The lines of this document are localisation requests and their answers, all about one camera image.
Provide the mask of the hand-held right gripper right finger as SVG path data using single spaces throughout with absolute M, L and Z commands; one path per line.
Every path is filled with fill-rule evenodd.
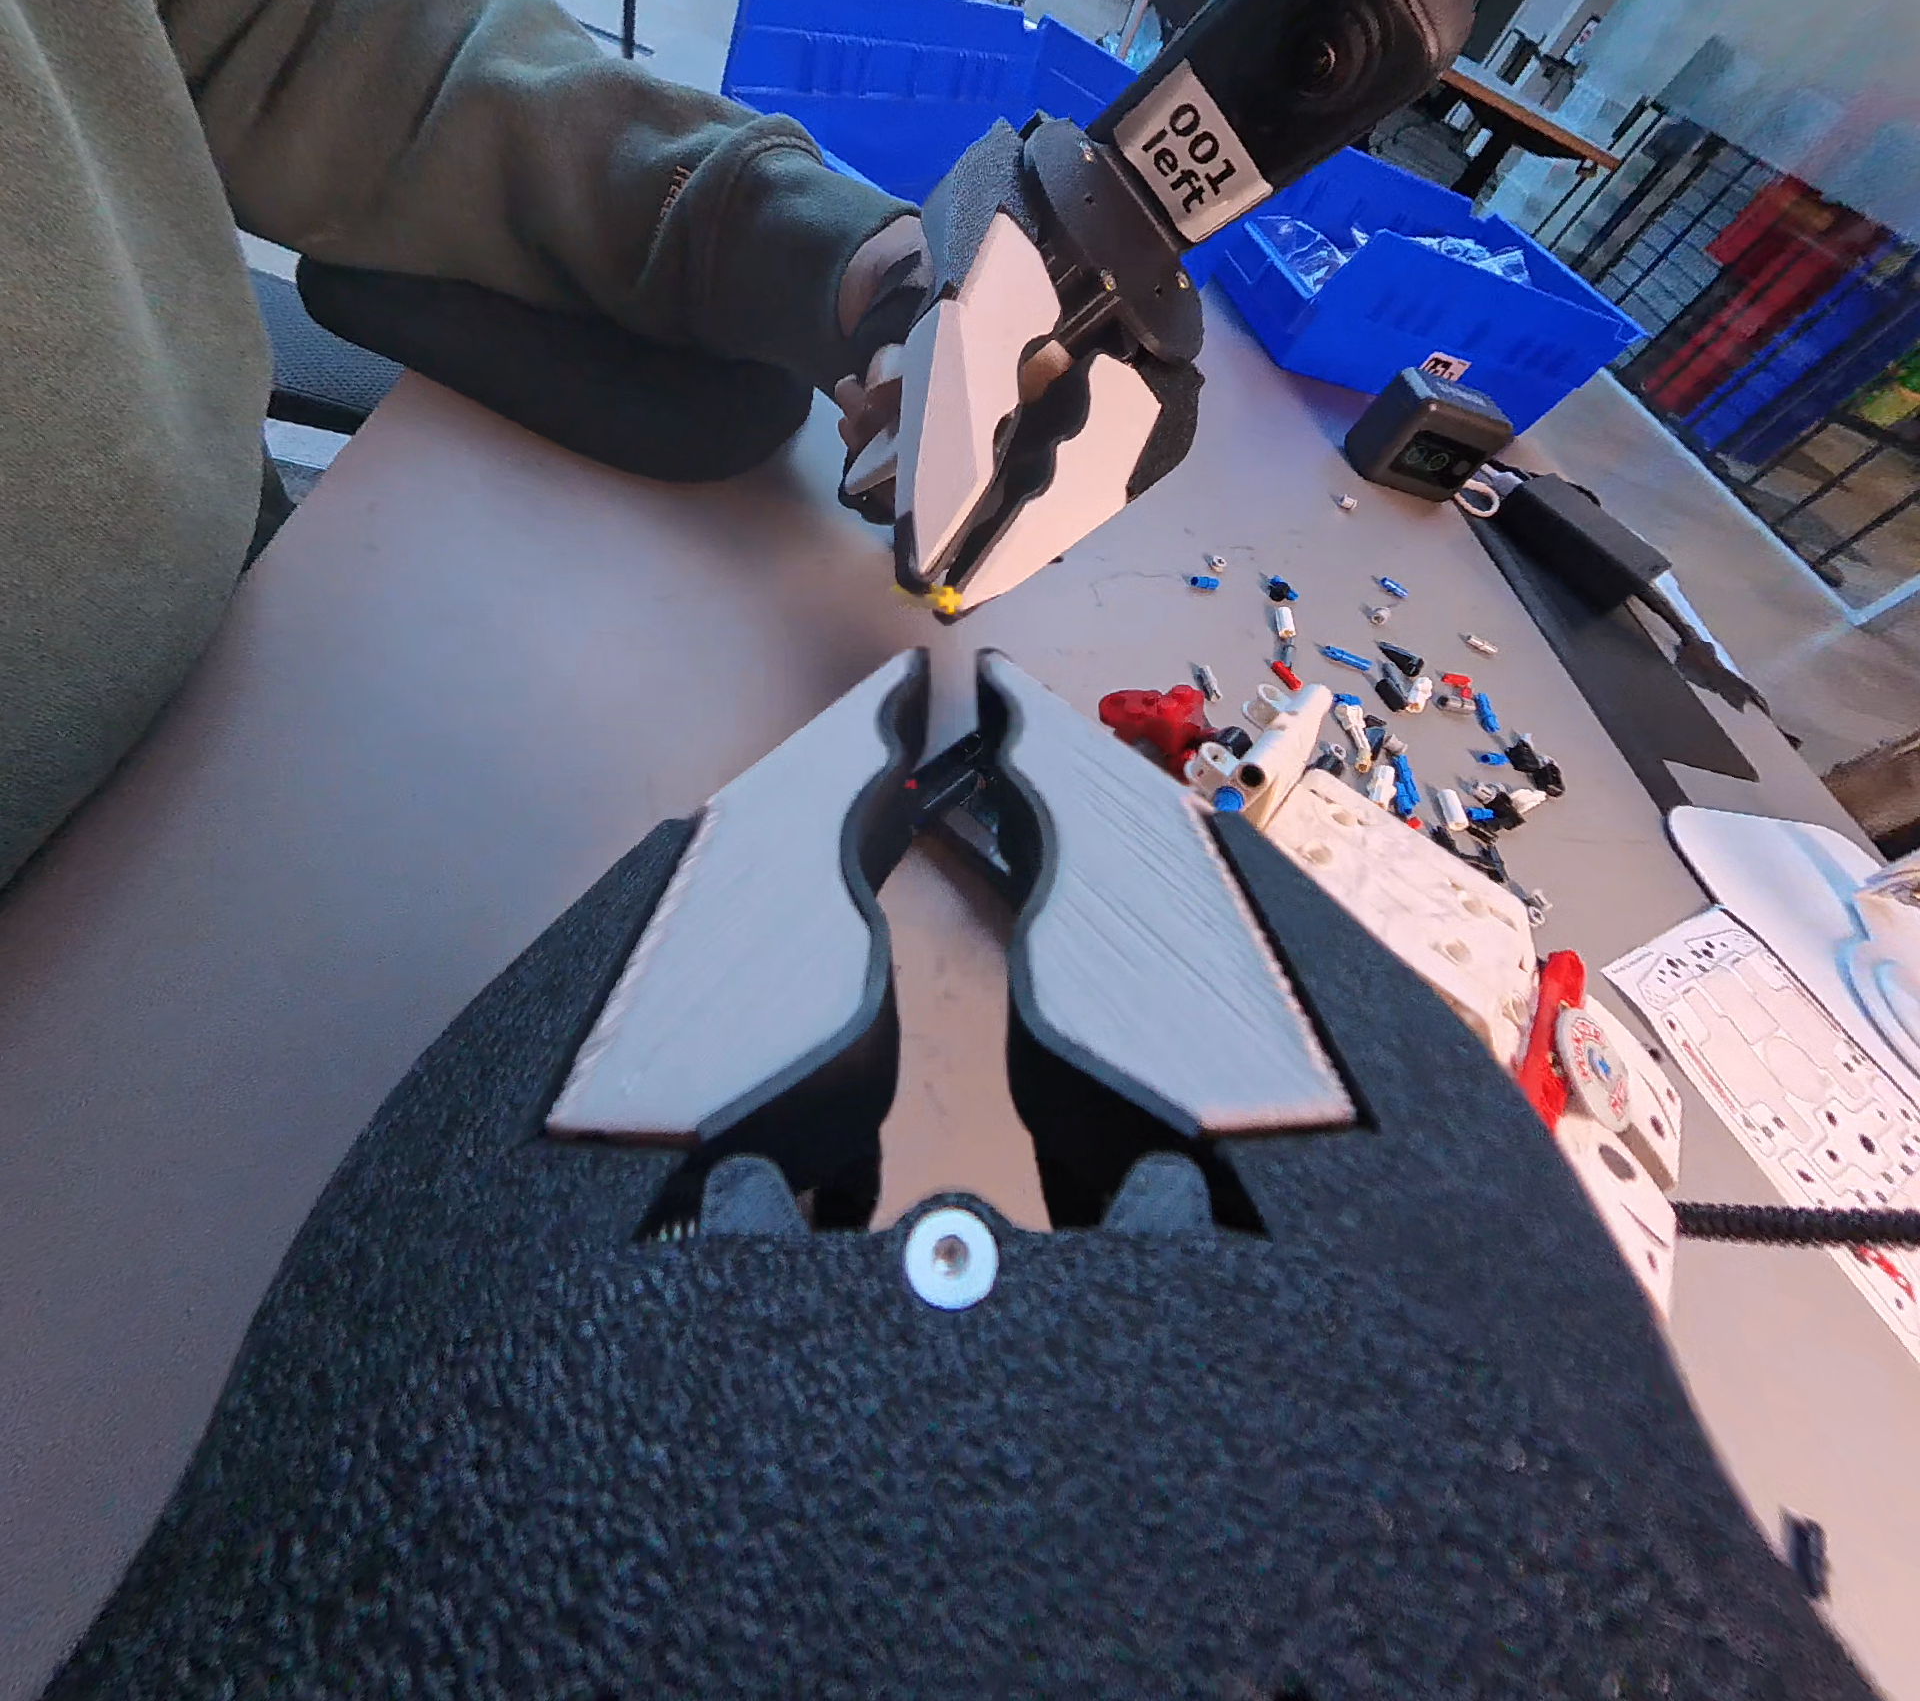
M 1143 1154 L 1200 1167 L 1200 1214 L 1259 1232 L 1223 1142 L 1357 1121 L 1213 811 L 1002 652 L 980 738 L 1010 933 L 1010 1089 L 1043 1207 L 1090 1232 Z

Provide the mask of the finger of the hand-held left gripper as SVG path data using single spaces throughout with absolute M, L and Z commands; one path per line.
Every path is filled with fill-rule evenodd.
M 954 555 L 947 588 L 969 612 L 1021 588 L 1126 503 L 1136 459 L 1162 419 L 1136 367 L 1092 351 L 1066 367 L 1021 419 L 1002 463 L 997 503 Z
M 963 279 L 904 347 L 898 419 L 898 584 L 936 593 L 954 549 L 997 474 L 997 421 L 1017 409 L 1021 351 L 1056 324 L 1043 250 L 995 214 Z

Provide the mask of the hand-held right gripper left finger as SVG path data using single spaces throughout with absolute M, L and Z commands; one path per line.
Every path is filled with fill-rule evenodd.
M 573 1075 L 550 1137 L 767 1154 L 819 1232 L 866 1232 L 898 1092 L 880 876 L 913 840 L 928 652 L 907 646 L 690 819 Z

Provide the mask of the white brick toy truck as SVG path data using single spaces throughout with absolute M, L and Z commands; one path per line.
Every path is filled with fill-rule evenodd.
M 907 790 L 918 819 L 981 803 L 981 855 L 997 856 L 980 731 L 928 756 Z M 1385 978 L 1413 978 L 1413 997 L 1432 992 L 1533 1102 L 1658 1314 L 1669 1312 L 1676 1238 L 1692 1234 L 1852 1255 L 1862 1282 L 1876 1282 L 1880 1303 L 1903 1303 L 1903 1327 L 1916 1327 L 1916 1214 L 1669 1207 L 1684 1142 L 1680 1092 L 1640 1057 L 1621 1019 L 1587 1003 L 1585 964 L 1572 952 L 1537 958 L 1507 891 L 1411 828 L 1357 821 L 1357 798 L 1329 794 L 1317 772 L 1300 782 L 1300 798 L 1309 811 L 1281 811 L 1277 844 L 1200 798 L 1249 903 L 1255 873 L 1294 867 L 1312 900 L 1357 924 L 1357 949 L 1385 958 Z

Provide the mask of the person's left forearm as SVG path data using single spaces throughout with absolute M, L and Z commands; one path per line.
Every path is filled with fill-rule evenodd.
M 264 0 L 198 66 L 236 223 L 313 261 L 852 372 L 844 278 L 907 205 L 783 116 L 611 61 L 557 0 Z

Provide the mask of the person's left hand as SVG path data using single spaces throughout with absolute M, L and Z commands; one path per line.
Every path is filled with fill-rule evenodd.
M 898 428 L 904 428 L 904 347 L 931 310 L 936 271 L 918 214 L 898 214 L 866 234 L 835 279 L 835 335 L 852 372 L 831 382 L 849 446 L 844 509 L 898 521 Z

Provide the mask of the pile of small brick pieces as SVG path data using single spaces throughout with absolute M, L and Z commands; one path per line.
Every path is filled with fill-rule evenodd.
M 1357 821 L 1377 819 L 1429 840 L 1504 887 L 1530 928 L 1545 928 L 1548 900 L 1507 873 L 1500 844 L 1563 798 L 1563 766 L 1530 731 L 1504 731 L 1468 675 L 1429 680 L 1413 646 L 1377 641 L 1357 652 L 1312 641 L 1312 664 L 1355 675 L 1364 693 L 1309 681 L 1300 588 L 1281 571 L 1259 571 L 1259 593 L 1273 652 L 1270 681 L 1259 681 L 1239 721 L 1207 716 L 1223 693 L 1213 667 L 1195 664 L 1187 686 L 1143 705 L 1131 745 L 1158 755 L 1213 811 L 1239 811 L 1273 844 L 1281 840 L 1281 811 L 1309 811 L 1300 782 L 1317 772 L 1329 794 L 1357 798 Z M 1476 778 L 1417 778 L 1404 721 L 1422 714 L 1476 716 L 1482 731 Z

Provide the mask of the black device with green display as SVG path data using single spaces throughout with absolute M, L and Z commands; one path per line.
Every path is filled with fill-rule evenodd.
M 1349 428 L 1342 459 L 1376 483 L 1451 503 L 1516 440 L 1516 421 L 1458 382 L 1404 367 Z

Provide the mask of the black power adapter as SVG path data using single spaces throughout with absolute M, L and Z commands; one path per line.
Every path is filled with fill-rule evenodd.
M 1495 513 L 1495 534 L 1507 536 L 1530 564 L 1556 571 L 1592 612 L 1649 600 L 1669 555 L 1634 536 L 1601 509 L 1592 491 L 1558 474 L 1517 479 Z

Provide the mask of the stacked red and blue crates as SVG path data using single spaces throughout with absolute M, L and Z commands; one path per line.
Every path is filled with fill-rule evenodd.
M 1714 279 L 1634 358 L 1634 397 L 1692 446 L 1737 446 L 1797 389 L 1903 298 L 1916 245 L 1772 183 L 1714 243 Z

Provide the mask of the dark grey flat mat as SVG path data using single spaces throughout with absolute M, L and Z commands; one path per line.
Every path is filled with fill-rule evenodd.
M 1676 766 L 1762 782 L 1762 766 L 1630 605 L 1592 612 L 1569 584 L 1495 534 L 1495 521 L 1476 521 L 1476 536 L 1658 811 L 1692 803 Z

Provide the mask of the white sticker sheet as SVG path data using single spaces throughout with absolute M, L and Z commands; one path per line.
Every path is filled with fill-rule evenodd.
M 1602 975 L 1792 1210 L 1920 1207 L 1916 1092 L 1723 910 Z

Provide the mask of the person's green jacket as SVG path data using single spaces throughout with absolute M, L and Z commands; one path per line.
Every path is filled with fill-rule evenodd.
M 259 513 L 242 231 L 491 279 L 494 0 L 3 0 L 3 876 L 206 652 Z

